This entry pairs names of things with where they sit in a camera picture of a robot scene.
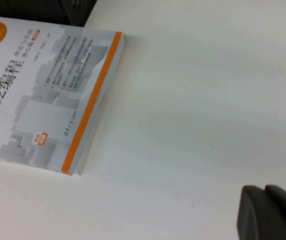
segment small orange tag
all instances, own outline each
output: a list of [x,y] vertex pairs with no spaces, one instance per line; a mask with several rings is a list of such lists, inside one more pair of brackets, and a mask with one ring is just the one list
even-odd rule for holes
[[39,29],[36,31],[36,33],[34,34],[34,36],[33,36],[33,38],[32,38],[32,41],[35,41],[35,40],[37,39],[37,37],[38,37],[38,35],[39,35],[40,32],[41,32],[41,31],[40,31]]
[[43,146],[46,143],[48,134],[47,133],[38,133],[35,135],[35,138],[33,140],[33,144]]

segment orange stripe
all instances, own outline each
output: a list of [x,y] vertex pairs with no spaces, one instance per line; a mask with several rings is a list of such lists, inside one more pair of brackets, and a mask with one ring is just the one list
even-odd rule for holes
[[94,89],[92,91],[92,94],[89,97],[85,112],[84,112],[83,117],[81,119],[81,122],[77,128],[74,139],[73,139],[71,146],[69,147],[69,150],[67,152],[65,161],[64,161],[62,169],[61,169],[62,173],[64,173],[64,174],[70,174],[69,170],[70,170],[71,165],[73,163],[77,148],[79,146],[79,143],[81,142],[81,139],[82,139],[83,134],[85,132],[86,126],[89,122],[90,115],[91,115],[91,113],[95,107],[96,102],[97,102],[99,93],[101,91],[102,85],[103,85],[104,80],[105,80],[105,77],[108,73],[108,70],[109,70],[111,64],[112,64],[113,58],[115,56],[119,42],[121,40],[121,36],[122,36],[121,32],[117,32],[115,34],[114,40],[113,40],[112,45],[110,47],[110,50],[107,54],[107,57],[106,57],[106,60],[104,62],[104,65],[102,67],[102,70],[99,73],[99,76],[97,78],[97,81],[96,81],[96,84],[95,84]]

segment book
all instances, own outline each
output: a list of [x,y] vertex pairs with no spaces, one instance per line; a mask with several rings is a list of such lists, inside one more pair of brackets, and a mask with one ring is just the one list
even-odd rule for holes
[[0,17],[0,160],[80,173],[123,47],[121,32]]

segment black device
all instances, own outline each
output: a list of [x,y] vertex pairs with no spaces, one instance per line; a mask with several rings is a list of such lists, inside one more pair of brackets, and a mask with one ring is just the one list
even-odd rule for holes
[[97,0],[0,0],[0,17],[83,27]]
[[237,228],[240,240],[286,240],[286,191],[244,186]]

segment white table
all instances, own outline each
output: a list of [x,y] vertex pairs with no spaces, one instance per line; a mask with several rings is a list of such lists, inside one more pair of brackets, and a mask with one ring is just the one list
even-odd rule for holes
[[286,1],[98,0],[126,47],[81,177],[0,163],[0,239],[237,239],[286,189]]

